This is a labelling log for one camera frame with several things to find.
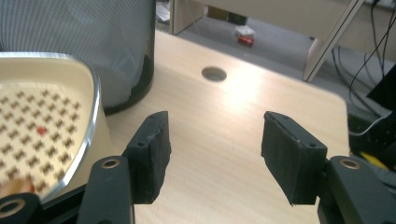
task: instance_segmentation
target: white desk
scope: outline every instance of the white desk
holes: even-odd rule
[[[156,33],[148,95],[107,118],[121,153],[150,114],[168,110],[172,155],[159,198],[137,205],[137,223],[318,223],[315,206],[288,204],[261,157],[263,114],[288,115],[347,155],[347,110],[338,96],[274,72]],[[227,72],[203,78],[204,67]]]
[[[369,5],[363,5],[364,0],[299,0],[298,3],[293,0],[247,0],[243,3],[238,0],[188,1],[195,19],[203,14],[203,5],[210,5],[313,36],[316,40],[309,50],[303,75],[306,81],[312,80],[340,38],[339,43],[343,46],[370,53],[374,50],[372,44],[367,44],[373,43],[373,31],[365,28],[367,32],[363,33],[361,30],[370,19],[370,14],[367,14]],[[171,27],[176,34],[190,25],[192,18],[186,0],[172,2]],[[375,13],[383,21],[389,17],[390,9],[376,9]],[[388,27],[388,22],[381,21],[377,23],[378,35],[384,34],[383,30]],[[396,49],[394,35],[389,38],[388,59],[396,61],[396,51],[393,49]]]

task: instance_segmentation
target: table top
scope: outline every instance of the table top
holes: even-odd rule
[[[227,73],[202,76],[207,66]],[[291,207],[261,157],[263,114],[287,115],[328,148],[347,155],[347,109],[335,94],[157,32],[148,95],[107,117],[125,149],[143,120],[169,111],[171,160],[160,196],[136,205],[137,223],[318,223],[317,207]]]

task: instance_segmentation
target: gray floor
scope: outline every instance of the gray floor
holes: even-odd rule
[[[247,26],[255,31],[255,41],[252,47],[237,43],[237,38],[233,34],[234,24],[208,18],[207,16],[182,31],[178,36],[241,60],[271,69],[284,76],[302,80],[306,55],[313,41],[309,36],[253,19],[248,19]],[[338,55],[340,55],[340,62],[345,68],[340,67],[341,74],[350,83],[352,80],[350,76],[355,75],[363,65],[364,54],[338,47],[334,50],[337,62],[339,62]],[[378,107],[365,97],[382,77],[377,58],[373,57],[367,64],[371,76],[367,75],[366,69],[362,69],[358,75],[358,80],[366,83],[370,88],[365,88],[359,82],[355,82],[353,89],[360,94],[366,104],[374,108],[377,114],[387,115],[388,111]],[[392,62],[386,62],[385,70],[388,71],[392,65]],[[368,110],[356,97],[349,97],[349,87],[337,76],[332,55],[321,66],[311,84],[339,94],[350,105]]]

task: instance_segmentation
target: brown box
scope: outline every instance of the brown box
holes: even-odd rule
[[[208,7],[207,17],[222,20],[222,21],[227,21],[228,11],[217,8],[217,7]]]

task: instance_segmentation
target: black mesh basket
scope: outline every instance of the black mesh basket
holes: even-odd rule
[[[155,0],[2,0],[0,50],[81,59],[100,77],[102,104],[112,114],[149,91],[155,6]]]

